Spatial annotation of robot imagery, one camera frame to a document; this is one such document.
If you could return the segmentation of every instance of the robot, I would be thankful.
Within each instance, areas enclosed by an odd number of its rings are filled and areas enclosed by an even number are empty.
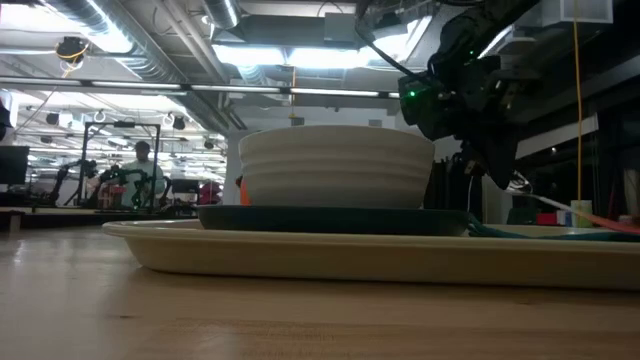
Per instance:
[[[466,172],[486,173],[502,189],[513,178],[521,180],[513,171],[520,125],[510,121],[511,108],[526,103],[539,75],[526,68],[502,69],[498,56],[478,59],[478,54],[537,3],[473,2],[444,25],[427,70],[398,81],[405,121],[429,139],[454,135],[462,140]]]

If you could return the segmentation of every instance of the table surface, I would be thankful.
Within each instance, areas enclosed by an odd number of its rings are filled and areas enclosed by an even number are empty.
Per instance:
[[[36,207],[35,212],[32,207],[24,207],[24,206],[1,206],[0,212],[10,212],[17,211],[23,212],[25,214],[95,214],[96,210],[94,209],[82,209],[79,207]]]
[[[172,275],[98,228],[23,231],[0,359],[637,360],[640,293]]]

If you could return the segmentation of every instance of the stacked bowls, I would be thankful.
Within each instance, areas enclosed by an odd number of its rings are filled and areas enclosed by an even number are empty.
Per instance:
[[[365,126],[297,126],[240,141],[252,205],[413,208],[422,203],[435,146]]]

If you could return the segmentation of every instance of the dark green plate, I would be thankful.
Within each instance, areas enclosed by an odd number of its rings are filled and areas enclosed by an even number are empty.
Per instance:
[[[460,236],[469,215],[450,210],[205,205],[205,229],[334,234]]]

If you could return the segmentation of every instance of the man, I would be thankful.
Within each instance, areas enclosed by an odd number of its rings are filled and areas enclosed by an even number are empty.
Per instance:
[[[142,170],[147,173],[148,177],[153,176],[153,161],[149,160],[149,152],[151,152],[151,146],[144,141],[138,141],[135,146],[136,149],[136,158],[137,160],[130,162],[128,164],[124,164],[122,169],[124,170]],[[162,173],[162,169],[160,166],[156,166],[156,194],[162,194],[164,191],[164,174]],[[124,206],[133,206],[131,198],[136,192],[135,182],[140,180],[140,174],[130,174],[127,175],[127,184],[125,187],[127,191],[122,196],[122,205]],[[140,199],[144,201],[147,197],[151,196],[155,200],[155,195],[150,195],[151,192],[151,182],[147,182],[144,184],[143,190],[140,194]],[[145,204],[146,206],[150,205],[150,200],[148,200]]]
[[[16,115],[12,114],[12,97],[8,91],[0,90],[0,145],[12,145]]]

